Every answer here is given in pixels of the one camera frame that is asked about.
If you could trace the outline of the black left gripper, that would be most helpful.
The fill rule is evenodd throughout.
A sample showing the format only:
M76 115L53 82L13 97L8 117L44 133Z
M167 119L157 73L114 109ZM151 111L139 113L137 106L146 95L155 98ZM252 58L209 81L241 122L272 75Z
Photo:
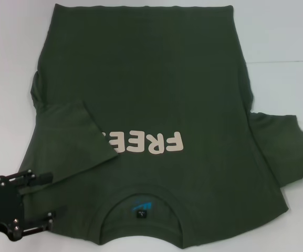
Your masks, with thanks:
M56 212L23 220L23 209L15 185L18 174L0 176L0 232L16 242L22 235L33 235L53 229ZM32 170L20 172L17 185L45 185L53 181L52 173L36 175Z

